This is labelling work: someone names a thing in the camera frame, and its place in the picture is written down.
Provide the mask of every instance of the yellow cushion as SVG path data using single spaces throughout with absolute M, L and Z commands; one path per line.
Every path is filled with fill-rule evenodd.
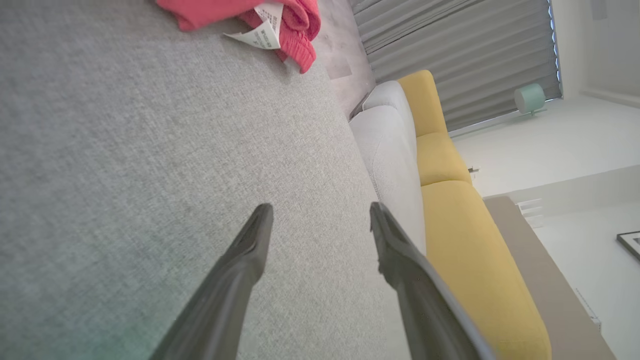
M 414 72 L 398 80 L 409 102 L 415 125 L 415 136 L 446 133 L 447 126 L 433 75 L 427 70 Z
M 471 183 L 465 162 L 447 133 L 431 133 L 416 139 L 420 185 L 446 180 Z
M 551 359 L 547 329 L 477 191 L 464 181 L 422 187 L 427 258 L 498 359 Z

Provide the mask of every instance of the sofa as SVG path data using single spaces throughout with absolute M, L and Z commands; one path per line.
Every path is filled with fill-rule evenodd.
M 499 359 L 551 359 L 527 285 L 444 122 L 423 70 L 374 88 L 350 122 L 380 201 L 423 251 Z

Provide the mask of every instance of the white paper tag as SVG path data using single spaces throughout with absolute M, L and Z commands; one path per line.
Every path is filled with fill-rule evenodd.
M 225 35 L 260 49 L 279 49 L 282 8 L 282 3 L 260 4 L 253 8 L 263 21 L 260 26 L 244 34 Z

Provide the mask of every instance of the white cushion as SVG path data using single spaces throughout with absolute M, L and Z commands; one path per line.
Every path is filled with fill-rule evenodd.
M 379 200 L 426 254 L 420 176 L 399 112 L 376 106 L 359 113 L 349 125 Z
M 393 106 L 398 111 L 409 144 L 409 150 L 411 150 L 413 157 L 417 159 L 413 114 L 411 113 L 409 102 L 406 100 L 404 90 L 402 90 L 400 83 L 397 81 L 387 81 L 386 83 L 377 85 L 371 94 L 369 94 L 367 100 L 362 104 L 362 109 L 367 110 L 381 105 Z

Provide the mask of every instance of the picture frame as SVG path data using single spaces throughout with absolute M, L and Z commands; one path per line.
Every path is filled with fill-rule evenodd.
M 629 254 L 640 261 L 640 231 L 618 234 L 616 238 L 629 251 Z

